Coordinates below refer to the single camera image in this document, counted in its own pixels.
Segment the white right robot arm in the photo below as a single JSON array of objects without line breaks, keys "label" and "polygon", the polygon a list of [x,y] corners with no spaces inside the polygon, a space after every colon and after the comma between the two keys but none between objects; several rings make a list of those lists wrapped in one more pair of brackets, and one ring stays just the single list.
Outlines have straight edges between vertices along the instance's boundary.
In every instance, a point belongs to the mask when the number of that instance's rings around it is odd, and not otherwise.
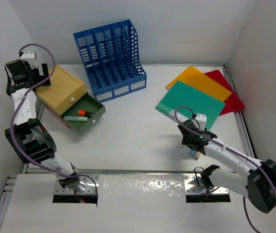
[{"label": "white right robot arm", "polygon": [[203,169],[198,184],[205,190],[216,186],[238,193],[261,212],[269,213],[276,207],[276,162],[262,161],[228,146],[214,133],[199,130],[192,120],[178,125],[183,139],[182,145],[190,148],[194,157],[201,155],[215,159],[229,168],[219,165]]}]

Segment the black orange highlighter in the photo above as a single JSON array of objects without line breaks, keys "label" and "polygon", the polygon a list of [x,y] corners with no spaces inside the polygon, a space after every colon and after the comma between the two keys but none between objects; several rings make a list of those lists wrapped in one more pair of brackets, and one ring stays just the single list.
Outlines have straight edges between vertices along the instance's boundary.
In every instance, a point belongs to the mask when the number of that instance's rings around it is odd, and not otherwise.
[{"label": "black orange highlighter", "polygon": [[91,113],[91,112],[88,112],[85,110],[79,110],[78,115],[80,115],[82,117],[92,118],[94,116],[94,113]]}]

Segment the green glue stick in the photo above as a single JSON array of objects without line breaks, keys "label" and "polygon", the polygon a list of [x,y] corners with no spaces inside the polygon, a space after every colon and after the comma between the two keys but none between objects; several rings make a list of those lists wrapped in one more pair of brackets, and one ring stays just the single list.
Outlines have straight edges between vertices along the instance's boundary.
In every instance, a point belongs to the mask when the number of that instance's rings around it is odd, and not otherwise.
[{"label": "green glue stick", "polygon": [[64,117],[65,121],[76,121],[76,122],[87,122],[88,118],[84,116],[65,116]]}]

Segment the green folder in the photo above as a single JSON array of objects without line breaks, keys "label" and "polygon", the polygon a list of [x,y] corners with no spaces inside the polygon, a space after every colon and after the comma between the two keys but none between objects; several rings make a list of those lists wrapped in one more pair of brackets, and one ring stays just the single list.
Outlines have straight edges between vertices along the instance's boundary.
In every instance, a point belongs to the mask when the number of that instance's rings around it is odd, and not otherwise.
[{"label": "green folder", "polygon": [[193,110],[195,114],[206,115],[206,128],[209,130],[225,107],[225,103],[181,81],[177,81],[155,109],[175,120],[174,111],[179,106],[186,106]]}]

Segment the pink bottom drawer box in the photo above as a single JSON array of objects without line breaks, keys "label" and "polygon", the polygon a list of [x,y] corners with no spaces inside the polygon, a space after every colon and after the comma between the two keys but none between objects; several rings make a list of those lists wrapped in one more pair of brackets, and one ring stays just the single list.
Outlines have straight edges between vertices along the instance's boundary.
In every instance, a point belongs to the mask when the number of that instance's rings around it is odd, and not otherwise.
[{"label": "pink bottom drawer box", "polygon": [[62,121],[62,123],[69,129],[71,129],[71,125],[68,124],[64,119],[60,118],[60,120]]}]

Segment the yellow drawer box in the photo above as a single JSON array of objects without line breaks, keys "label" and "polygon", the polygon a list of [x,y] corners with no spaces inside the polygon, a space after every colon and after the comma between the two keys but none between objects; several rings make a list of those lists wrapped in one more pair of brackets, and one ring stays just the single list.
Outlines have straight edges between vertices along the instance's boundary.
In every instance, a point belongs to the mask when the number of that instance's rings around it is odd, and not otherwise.
[{"label": "yellow drawer box", "polygon": [[37,88],[37,97],[58,115],[62,115],[87,93],[86,84],[57,65],[51,85]]}]

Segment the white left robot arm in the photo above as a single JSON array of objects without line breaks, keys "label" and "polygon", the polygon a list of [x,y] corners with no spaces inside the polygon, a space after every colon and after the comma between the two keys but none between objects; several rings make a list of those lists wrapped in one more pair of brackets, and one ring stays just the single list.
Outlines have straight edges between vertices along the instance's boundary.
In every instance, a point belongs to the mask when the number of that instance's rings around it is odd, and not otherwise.
[{"label": "white left robot arm", "polygon": [[77,191],[81,185],[77,169],[57,154],[54,140],[37,118],[37,97],[30,88],[48,77],[47,65],[42,68],[40,75],[35,59],[6,63],[6,92],[14,101],[14,116],[5,136],[24,164],[38,165],[53,173],[63,189]]}]

